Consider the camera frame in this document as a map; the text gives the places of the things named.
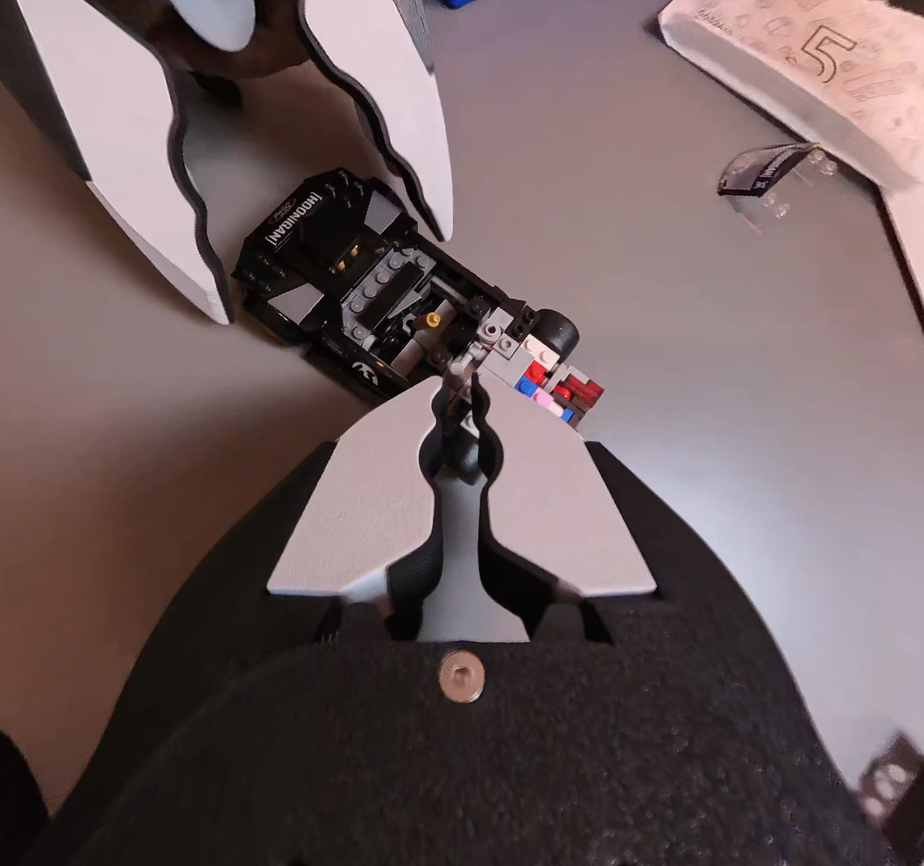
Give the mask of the white printed paper bag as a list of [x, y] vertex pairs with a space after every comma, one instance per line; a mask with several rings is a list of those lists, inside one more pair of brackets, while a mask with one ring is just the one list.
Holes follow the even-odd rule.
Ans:
[[923, 20], [882, 0], [672, 0], [664, 40], [888, 190], [923, 178]]

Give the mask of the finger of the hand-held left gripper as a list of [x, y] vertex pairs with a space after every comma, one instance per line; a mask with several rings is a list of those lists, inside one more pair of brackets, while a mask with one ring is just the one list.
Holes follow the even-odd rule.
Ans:
[[224, 267], [183, 156], [171, 68], [86, 0], [14, 0], [89, 190], [156, 269], [219, 325], [234, 320]]
[[300, 0], [321, 72], [351, 95], [439, 241], [454, 229], [445, 116], [423, 0]]

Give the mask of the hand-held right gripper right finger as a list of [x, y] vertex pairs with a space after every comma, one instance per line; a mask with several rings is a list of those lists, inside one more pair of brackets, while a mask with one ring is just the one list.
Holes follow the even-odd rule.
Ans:
[[656, 583], [584, 440], [504, 383], [475, 383], [493, 468], [484, 489], [489, 544], [585, 598], [647, 595]]

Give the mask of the black lego car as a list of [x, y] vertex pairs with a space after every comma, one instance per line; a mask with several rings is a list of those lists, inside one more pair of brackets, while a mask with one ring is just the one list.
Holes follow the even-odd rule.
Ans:
[[[419, 230], [397, 193], [345, 168], [309, 177], [243, 242], [244, 310], [288, 347], [374, 401], [483, 348], [488, 373], [573, 428], [604, 390], [569, 363], [573, 321], [475, 275]], [[446, 430], [476, 436], [471, 403]]]

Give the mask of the clear lego windshield piece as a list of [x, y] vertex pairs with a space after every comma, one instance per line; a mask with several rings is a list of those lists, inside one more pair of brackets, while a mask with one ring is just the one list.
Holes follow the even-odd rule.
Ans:
[[722, 171], [717, 195], [758, 234], [791, 217], [814, 198], [816, 187], [842, 169], [819, 144], [794, 142], [753, 148]]

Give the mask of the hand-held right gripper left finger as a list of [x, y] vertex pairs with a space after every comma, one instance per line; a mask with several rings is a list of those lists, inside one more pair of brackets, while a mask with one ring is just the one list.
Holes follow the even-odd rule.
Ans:
[[389, 568], [433, 529], [421, 450], [436, 426], [441, 389], [439, 377], [428, 378], [340, 436], [271, 572], [271, 594], [386, 599]]

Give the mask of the white booklet stand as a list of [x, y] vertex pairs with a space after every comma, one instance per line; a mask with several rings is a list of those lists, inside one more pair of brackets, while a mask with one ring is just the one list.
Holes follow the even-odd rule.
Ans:
[[880, 188], [910, 280], [923, 304], [923, 185], [904, 190]]

